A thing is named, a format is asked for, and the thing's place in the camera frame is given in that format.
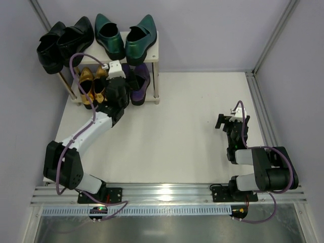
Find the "black loafer shoe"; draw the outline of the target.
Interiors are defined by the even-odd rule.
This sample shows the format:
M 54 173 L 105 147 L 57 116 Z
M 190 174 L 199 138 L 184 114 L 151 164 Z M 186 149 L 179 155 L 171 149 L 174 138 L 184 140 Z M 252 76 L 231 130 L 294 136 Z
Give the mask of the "black loafer shoe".
M 63 35 L 65 27 L 63 22 L 58 21 L 39 40 L 40 44 L 36 50 L 38 60 L 48 74 L 56 74 L 63 69 L 63 58 L 57 41 Z
M 94 41 L 94 31 L 88 17 L 81 17 L 74 26 L 65 27 L 57 41 L 63 65 L 69 67 L 69 61 L 75 53 L 83 53 Z

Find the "gold loafer shoe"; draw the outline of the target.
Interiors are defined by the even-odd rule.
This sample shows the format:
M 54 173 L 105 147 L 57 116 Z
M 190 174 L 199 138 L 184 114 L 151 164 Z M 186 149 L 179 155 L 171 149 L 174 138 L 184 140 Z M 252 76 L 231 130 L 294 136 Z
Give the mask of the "gold loafer shoe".
M 84 90 L 84 92 L 87 94 L 93 105 L 96 106 L 96 101 L 94 97 L 94 75 L 88 67 L 83 68 L 80 74 L 79 84 Z M 92 109 L 90 101 L 86 98 L 85 94 L 81 90 L 79 90 L 79 92 L 80 97 L 82 99 L 82 103 L 85 106 L 85 108 Z
M 106 101 L 104 92 L 107 77 L 107 71 L 104 70 L 102 66 L 99 66 L 94 77 L 94 95 L 98 104 Z

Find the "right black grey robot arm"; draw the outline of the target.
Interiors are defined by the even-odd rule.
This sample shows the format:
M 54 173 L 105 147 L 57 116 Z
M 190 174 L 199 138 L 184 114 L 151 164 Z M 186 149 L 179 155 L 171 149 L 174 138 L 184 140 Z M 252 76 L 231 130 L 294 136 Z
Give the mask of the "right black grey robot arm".
M 228 141 L 227 159 L 233 165 L 252 166 L 254 172 L 232 176 L 227 185 L 211 185 L 214 202 L 243 202 L 246 199 L 257 201 L 256 191 L 280 192 L 298 188 L 298 175 L 284 147 L 248 149 L 244 146 L 248 139 L 249 119 L 247 116 L 243 124 L 233 115 L 218 115 L 215 128 L 224 126 L 223 131 Z

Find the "green loafer shoe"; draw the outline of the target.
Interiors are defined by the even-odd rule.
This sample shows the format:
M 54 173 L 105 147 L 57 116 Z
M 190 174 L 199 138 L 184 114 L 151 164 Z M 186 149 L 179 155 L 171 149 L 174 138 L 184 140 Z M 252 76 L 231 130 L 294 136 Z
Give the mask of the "green loafer shoe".
M 103 14 L 96 16 L 95 38 L 111 60 L 122 60 L 126 57 L 124 42 L 117 25 Z
M 130 27 L 126 37 L 125 52 L 127 63 L 139 66 L 147 56 L 147 51 L 157 40 L 157 29 L 153 17 L 147 14 L 137 25 Z

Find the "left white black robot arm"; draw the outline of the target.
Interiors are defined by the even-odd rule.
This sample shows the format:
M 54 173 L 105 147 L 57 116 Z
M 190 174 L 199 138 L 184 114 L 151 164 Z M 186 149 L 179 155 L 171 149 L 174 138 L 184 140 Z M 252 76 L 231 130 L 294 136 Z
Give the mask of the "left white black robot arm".
M 84 194 L 103 195 L 106 182 L 83 170 L 81 156 L 95 140 L 113 128 L 124 114 L 130 102 L 130 91 L 138 86 L 134 72 L 126 77 L 110 76 L 103 80 L 107 101 L 95 108 L 93 117 L 76 133 L 61 142 L 51 141 L 46 147 L 43 175 L 70 190 Z

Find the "purple loafer shoe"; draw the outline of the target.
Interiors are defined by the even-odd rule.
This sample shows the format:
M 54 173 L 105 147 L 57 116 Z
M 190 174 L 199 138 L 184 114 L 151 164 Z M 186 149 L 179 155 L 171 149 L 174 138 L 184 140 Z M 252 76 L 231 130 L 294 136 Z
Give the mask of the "purple loafer shoe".
M 123 72 L 125 73 L 126 81 L 129 82 L 130 79 L 131 79 L 131 75 L 130 75 L 130 73 L 131 73 L 131 68 L 130 68 L 129 64 L 127 64 L 127 63 L 123 63 L 123 64 L 121 65 L 121 67 L 122 67 Z
M 131 103 L 135 106 L 143 105 L 146 98 L 146 91 L 150 85 L 150 73 L 145 63 L 136 66 L 132 70 L 137 86 L 131 91 Z

